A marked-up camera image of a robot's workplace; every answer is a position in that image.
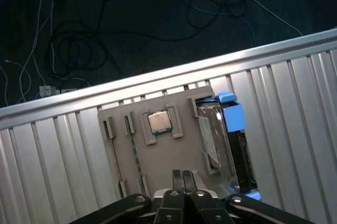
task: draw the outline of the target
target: power strip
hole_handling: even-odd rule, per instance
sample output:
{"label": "power strip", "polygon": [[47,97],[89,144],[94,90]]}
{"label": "power strip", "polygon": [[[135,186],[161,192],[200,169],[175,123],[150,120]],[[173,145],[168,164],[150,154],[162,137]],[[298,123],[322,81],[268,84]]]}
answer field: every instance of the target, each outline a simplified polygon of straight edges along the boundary
{"label": "power strip", "polygon": [[39,90],[40,90],[39,96],[41,98],[59,94],[55,86],[39,86]]}
{"label": "power strip", "polygon": [[70,91],[76,91],[77,89],[76,88],[73,88],[73,89],[62,89],[60,90],[61,94],[65,94],[65,93],[69,93]]}

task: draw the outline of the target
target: ribbed aluminum surface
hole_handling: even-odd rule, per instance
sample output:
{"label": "ribbed aluminum surface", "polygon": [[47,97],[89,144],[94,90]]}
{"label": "ribbed aluminum surface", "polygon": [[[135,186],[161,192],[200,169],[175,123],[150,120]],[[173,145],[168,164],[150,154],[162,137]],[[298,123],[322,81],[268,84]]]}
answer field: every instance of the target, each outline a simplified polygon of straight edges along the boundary
{"label": "ribbed aluminum surface", "polygon": [[[329,43],[325,46],[337,47]],[[265,57],[2,114],[0,223],[68,223],[117,200],[98,109],[203,85],[215,93],[233,91],[243,105],[262,200],[315,223],[337,223],[337,51],[311,54],[322,46],[302,46],[282,57],[273,50]]]}

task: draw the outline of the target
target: blue cable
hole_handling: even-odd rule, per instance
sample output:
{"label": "blue cable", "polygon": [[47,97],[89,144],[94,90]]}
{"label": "blue cable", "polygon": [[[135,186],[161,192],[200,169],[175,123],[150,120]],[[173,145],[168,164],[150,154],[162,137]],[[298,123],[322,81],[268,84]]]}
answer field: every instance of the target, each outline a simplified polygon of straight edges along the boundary
{"label": "blue cable", "polygon": [[[197,11],[200,11],[200,12],[202,12],[202,13],[206,13],[206,14],[210,14],[210,15],[217,15],[217,13],[210,12],[210,11],[203,10],[203,9],[201,9],[201,8],[195,7],[195,6],[193,6],[192,4],[190,4],[190,3],[188,3],[188,2],[186,2],[186,4],[188,4],[188,6],[192,7],[193,9],[195,9],[195,10],[197,10]],[[231,16],[230,14],[222,14],[222,13],[220,13],[220,14],[218,14],[218,15],[221,15],[221,16]],[[248,27],[249,27],[249,29],[250,29],[250,31],[251,31],[251,33],[252,33],[252,36],[253,36],[254,47],[255,47],[255,46],[256,46],[255,33],[254,33],[254,30],[253,30],[251,24],[250,24],[245,18],[243,18],[243,17],[241,17],[241,16],[238,16],[238,18],[240,18],[241,20],[243,20],[243,21],[248,25]]]}

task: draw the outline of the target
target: hard drive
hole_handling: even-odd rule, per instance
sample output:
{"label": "hard drive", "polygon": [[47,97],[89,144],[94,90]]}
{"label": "hard drive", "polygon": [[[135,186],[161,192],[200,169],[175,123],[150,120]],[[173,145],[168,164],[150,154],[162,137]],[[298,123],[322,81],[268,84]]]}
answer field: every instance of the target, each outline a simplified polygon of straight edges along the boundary
{"label": "hard drive", "polygon": [[257,188],[245,138],[243,110],[232,93],[197,101],[198,120],[210,164],[241,193]]}

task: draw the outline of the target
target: electrical outlet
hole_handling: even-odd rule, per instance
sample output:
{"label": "electrical outlet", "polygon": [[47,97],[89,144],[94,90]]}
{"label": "electrical outlet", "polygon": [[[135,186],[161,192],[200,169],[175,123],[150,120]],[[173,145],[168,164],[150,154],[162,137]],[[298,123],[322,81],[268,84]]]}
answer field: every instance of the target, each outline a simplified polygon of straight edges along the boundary
{"label": "electrical outlet", "polygon": [[49,96],[53,96],[57,94],[55,86],[40,86],[39,90],[40,90],[39,94],[41,98],[49,97]]}

